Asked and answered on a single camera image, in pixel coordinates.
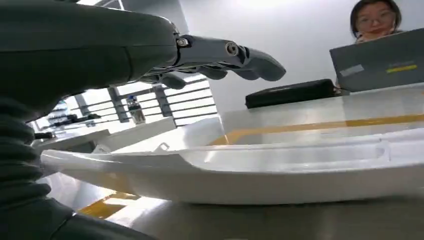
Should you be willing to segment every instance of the white plastic tray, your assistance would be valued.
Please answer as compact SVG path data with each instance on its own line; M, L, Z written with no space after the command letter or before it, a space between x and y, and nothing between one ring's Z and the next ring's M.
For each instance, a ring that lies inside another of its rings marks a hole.
M216 131L208 129L197 132L198 141L190 134L178 135L181 129L172 131L182 138L173 142L191 144L171 145L169 151L46 150L41 159L94 185L188 203L334 202L396 195L424 185L424 129L301 143L201 146L216 138ZM157 137L144 145L149 142L150 148L161 144Z

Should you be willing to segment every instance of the white wall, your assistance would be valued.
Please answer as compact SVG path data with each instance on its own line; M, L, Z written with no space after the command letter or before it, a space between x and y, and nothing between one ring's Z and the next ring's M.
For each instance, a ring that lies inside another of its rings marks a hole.
M287 69L277 82L234 73L210 81L220 113L245 109L245 96L266 88L329 78L329 50L352 44L350 13L358 0L180 0L192 35L233 40L265 51ZM424 27L423 0L397 0L403 30Z
M179 0L122 0L122 3L125 10L171 20L181 34L189 31Z

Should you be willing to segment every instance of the screw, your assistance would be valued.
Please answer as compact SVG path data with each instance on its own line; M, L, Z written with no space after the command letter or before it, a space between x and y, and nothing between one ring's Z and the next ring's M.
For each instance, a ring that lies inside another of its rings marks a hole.
M230 56L237 56L239 54L239 46L232 41L225 45L225 50Z
M176 41L176 44L180 47L187 47L190 43L189 40L185 38L180 38Z

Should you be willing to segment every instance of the gray laptop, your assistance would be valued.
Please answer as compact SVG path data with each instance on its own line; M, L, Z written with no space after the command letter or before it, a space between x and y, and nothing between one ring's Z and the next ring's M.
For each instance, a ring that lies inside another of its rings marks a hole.
M424 28L330 50L340 87L360 92L424 82Z

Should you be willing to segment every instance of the black case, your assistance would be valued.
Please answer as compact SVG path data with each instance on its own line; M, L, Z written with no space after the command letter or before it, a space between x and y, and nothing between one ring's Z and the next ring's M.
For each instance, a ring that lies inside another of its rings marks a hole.
M302 82L258 91L246 96L248 109L338 96L330 79Z

